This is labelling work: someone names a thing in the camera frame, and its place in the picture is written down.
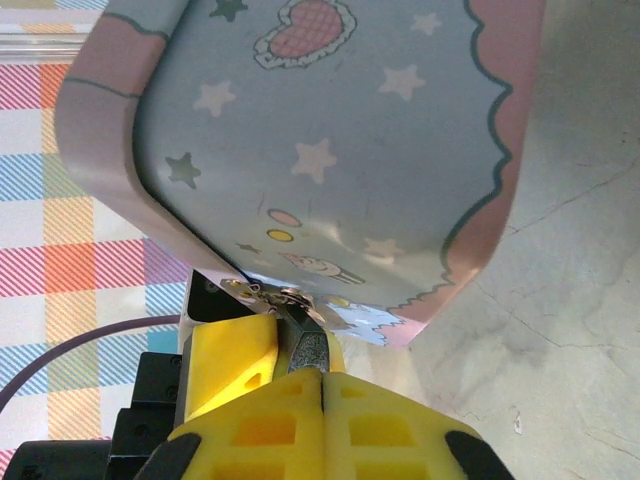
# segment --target checkered fabric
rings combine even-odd
[[[0,0],[0,6],[16,3],[95,8],[105,2]],[[53,134],[67,68],[0,65],[0,388],[59,342],[121,320],[179,313],[184,296],[186,265],[67,177]],[[111,435],[117,411],[130,399],[140,353],[176,348],[176,328],[141,329],[50,363],[0,416],[0,477],[24,441]]]

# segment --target cartoon character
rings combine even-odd
[[[342,283],[348,283],[351,285],[362,285],[364,280],[357,275],[340,268],[335,263],[328,262],[326,260],[320,260],[319,258],[304,257],[301,255],[294,255],[291,253],[281,253],[284,258],[289,260],[293,265],[305,272],[314,273],[316,275],[322,275],[323,277],[330,277],[341,281]]]

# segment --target purple cable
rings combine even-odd
[[[124,322],[114,323],[111,325],[105,325],[104,327],[96,328],[90,332],[85,332],[77,337],[73,337],[66,342],[61,343],[53,347],[51,350],[40,355],[29,365],[20,370],[15,377],[5,385],[0,392],[0,413],[7,406],[9,400],[16,394],[20,387],[22,387],[27,380],[29,380],[38,370],[47,365],[51,360],[64,355],[65,353],[73,350],[80,345],[84,345],[92,340],[112,335],[118,332],[124,332],[126,330],[133,330],[134,328],[155,327],[157,325],[172,325],[180,321],[179,315],[164,315],[161,317],[145,317],[136,318],[134,320],[126,320]]]

